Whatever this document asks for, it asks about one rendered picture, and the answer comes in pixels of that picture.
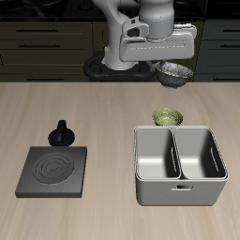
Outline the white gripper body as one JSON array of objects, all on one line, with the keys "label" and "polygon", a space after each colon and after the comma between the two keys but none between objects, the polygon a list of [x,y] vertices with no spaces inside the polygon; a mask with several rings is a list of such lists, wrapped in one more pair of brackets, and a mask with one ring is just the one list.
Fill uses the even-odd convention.
[{"label": "white gripper body", "polygon": [[161,41],[151,42],[146,37],[123,37],[120,59],[123,62],[189,59],[194,55],[197,28],[191,23],[176,24],[172,34]]}]

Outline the black bowl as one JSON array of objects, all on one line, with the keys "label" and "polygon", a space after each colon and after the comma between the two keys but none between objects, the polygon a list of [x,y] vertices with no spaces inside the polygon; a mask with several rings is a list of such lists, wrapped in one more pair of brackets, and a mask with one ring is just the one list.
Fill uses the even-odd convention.
[{"label": "black bowl", "polygon": [[185,85],[193,72],[182,65],[161,61],[156,63],[156,75],[164,87],[176,89]]}]

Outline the green bowl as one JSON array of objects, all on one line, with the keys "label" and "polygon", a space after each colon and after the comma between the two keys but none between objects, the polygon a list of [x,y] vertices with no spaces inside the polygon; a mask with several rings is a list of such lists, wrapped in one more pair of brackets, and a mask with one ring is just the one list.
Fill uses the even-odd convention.
[{"label": "green bowl", "polygon": [[180,126],[184,119],[179,111],[172,108],[158,109],[152,117],[157,126]]}]

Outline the white basket with two bins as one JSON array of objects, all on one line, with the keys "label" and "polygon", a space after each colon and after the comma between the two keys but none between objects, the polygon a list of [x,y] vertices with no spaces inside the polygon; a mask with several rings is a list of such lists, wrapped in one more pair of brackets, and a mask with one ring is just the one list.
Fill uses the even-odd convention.
[{"label": "white basket with two bins", "polygon": [[228,171],[210,127],[135,127],[136,198],[142,206],[211,206]]}]

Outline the dark kitchen cupboards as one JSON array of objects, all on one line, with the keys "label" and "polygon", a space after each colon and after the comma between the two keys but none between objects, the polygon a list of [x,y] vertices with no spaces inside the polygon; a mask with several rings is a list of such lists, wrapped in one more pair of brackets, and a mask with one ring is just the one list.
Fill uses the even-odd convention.
[{"label": "dark kitchen cupboards", "polygon": [[[174,22],[197,28],[189,59],[153,60],[195,68],[203,27],[217,25],[219,53],[237,55],[239,0],[173,0]],[[0,82],[90,82],[84,63],[109,44],[108,23],[92,0],[0,0]]]}]

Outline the round black knob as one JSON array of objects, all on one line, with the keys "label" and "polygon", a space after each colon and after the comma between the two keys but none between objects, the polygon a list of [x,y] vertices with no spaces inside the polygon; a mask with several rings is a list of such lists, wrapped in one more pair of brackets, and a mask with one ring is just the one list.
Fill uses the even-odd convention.
[{"label": "round black knob", "polygon": [[75,141],[74,132],[67,128],[67,122],[60,120],[57,128],[48,137],[51,146],[70,146]]}]

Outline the dark grey stove plate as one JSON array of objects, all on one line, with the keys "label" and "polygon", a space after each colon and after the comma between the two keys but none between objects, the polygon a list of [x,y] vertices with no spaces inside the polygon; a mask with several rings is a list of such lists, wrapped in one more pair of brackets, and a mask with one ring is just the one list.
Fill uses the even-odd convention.
[{"label": "dark grey stove plate", "polygon": [[31,146],[15,190],[17,198],[81,198],[85,146]]}]

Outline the flat black base plate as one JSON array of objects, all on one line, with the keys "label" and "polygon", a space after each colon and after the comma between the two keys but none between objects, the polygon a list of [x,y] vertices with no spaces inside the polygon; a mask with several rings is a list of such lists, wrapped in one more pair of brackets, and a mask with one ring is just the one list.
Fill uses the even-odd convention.
[{"label": "flat black base plate", "polygon": [[101,63],[104,56],[104,51],[96,51],[84,63],[84,74],[92,83],[149,83],[156,74],[144,61],[126,70],[110,69]]}]

